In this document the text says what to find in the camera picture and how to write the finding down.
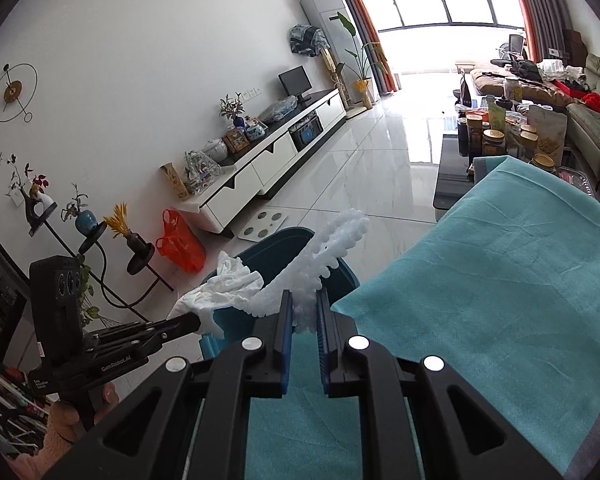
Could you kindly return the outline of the person's left hand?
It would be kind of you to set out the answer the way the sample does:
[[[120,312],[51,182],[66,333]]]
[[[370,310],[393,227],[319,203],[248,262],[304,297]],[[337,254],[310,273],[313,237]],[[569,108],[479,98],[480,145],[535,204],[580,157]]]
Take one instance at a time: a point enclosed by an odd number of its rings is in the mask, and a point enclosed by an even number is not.
[[[108,382],[102,387],[102,407],[96,413],[94,423],[98,424],[118,404],[119,396],[116,387],[112,382]],[[44,446],[38,453],[38,457],[45,464],[45,469],[55,465],[80,440],[76,433],[76,427],[80,423],[80,415],[71,405],[61,401],[52,405]]]

